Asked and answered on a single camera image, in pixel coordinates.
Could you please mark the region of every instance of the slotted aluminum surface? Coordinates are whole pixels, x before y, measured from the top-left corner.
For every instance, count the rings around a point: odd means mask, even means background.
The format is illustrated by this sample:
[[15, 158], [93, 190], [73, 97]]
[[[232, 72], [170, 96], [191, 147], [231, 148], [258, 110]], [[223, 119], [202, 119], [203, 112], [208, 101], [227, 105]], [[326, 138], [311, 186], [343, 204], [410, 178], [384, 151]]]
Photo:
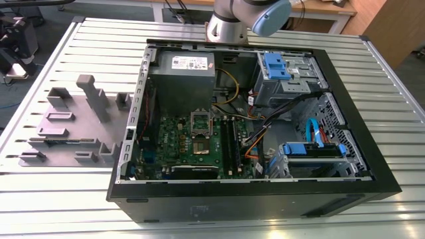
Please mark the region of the slotted aluminum surface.
[[89, 18], [73, 23], [0, 138], [0, 235], [140, 238], [425, 238], [424, 112], [403, 90], [374, 46], [356, 36], [279, 32], [250, 34], [258, 45], [326, 49], [372, 131], [403, 193], [322, 219], [136, 224], [106, 201], [111, 169], [19, 167], [53, 87], [93, 74], [114, 95], [132, 92], [148, 38], [204, 41], [204, 26]]

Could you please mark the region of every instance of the ram slot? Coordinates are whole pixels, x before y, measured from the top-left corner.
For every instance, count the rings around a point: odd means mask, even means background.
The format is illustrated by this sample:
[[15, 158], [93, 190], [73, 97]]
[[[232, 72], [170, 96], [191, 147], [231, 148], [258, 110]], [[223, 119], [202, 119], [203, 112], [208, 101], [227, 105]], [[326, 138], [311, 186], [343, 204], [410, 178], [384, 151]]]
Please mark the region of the ram slot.
[[222, 137], [222, 158], [223, 158], [223, 171], [226, 175], [232, 175], [232, 163], [231, 163], [231, 148], [227, 133], [227, 121], [220, 121], [220, 137]]
[[232, 138], [232, 140], [234, 140], [234, 149], [235, 149], [235, 152], [234, 152], [234, 155], [235, 155], [235, 158], [234, 158], [234, 169], [238, 170], [238, 173], [242, 173], [240, 148], [239, 148], [236, 123], [232, 120], [230, 124], [232, 125], [232, 132], [234, 132], [234, 138]]
[[227, 121], [227, 135], [228, 135], [228, 147], [230, 147], [230, 159], [232, 165], [234, 175], [238, 173], [238, 163], [236, 163], [236, 145], [238, 145], [238, 135], [234, 132], [234, 121]]

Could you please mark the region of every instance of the green circuit board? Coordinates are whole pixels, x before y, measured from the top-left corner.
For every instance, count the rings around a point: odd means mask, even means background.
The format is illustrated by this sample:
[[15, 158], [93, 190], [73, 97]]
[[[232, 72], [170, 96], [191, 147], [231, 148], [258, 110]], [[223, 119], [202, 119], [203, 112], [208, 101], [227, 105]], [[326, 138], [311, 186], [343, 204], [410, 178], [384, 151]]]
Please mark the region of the green circuit board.
[[[163, 169], [171, 165], [216, 166], [219, 167], [220, 179], [252, 178], [251, 160], [244, 160], [240, 172], [230, 175], [230, 172], [224, 171], [220, 135], [222, 119], [214, 118], [211, 122], [203, 122], [204, 120], [203, 118], [195, 119], [195, 128], [204, 129], [206, 126], [208, 127], [212, 124], [212, 132], [208, 139], [210, 144], [203, 147], [196, 146], [195, 148], [196, 139], [191, 135], [191, 117], [162, 117], [155, 162], [143, 164], [147, 179], [164, 179]], [[235, 120], [235, 126], [238, 137], [242, 140], [247, 137], [246, 122]], [[203, 150], [208, 150], [208, 154], [196, 154], [196, 152], [202, 152]]]

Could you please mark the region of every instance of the gray robot arm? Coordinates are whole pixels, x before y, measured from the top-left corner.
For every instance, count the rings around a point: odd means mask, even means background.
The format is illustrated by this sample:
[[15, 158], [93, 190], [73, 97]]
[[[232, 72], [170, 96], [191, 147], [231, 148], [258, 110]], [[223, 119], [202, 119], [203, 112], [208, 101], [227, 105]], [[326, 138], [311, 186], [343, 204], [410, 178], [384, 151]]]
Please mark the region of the gray robot arm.
[[208, 40], [247, 43], [247, 27], [259, 36], [270, 36], [286, 24], [291, 9], [290, 0], [215, 0]]

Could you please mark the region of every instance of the motherboard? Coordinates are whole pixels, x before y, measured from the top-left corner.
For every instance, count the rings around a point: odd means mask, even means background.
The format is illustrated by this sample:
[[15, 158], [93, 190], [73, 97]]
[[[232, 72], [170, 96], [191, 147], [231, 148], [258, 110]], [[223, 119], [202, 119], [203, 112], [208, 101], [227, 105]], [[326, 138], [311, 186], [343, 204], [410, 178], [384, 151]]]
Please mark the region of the motherboard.
[[247, 135], [244, 119], [210, 118], [210, 113], [196, 112], [186, 117], [162, 117], [158, 148], [142, 152], [139, 177], [168, 180], [182, 171], [187, 179], [199, 171], [210, 179], [254, 178], [252, 162], [242, 152]]

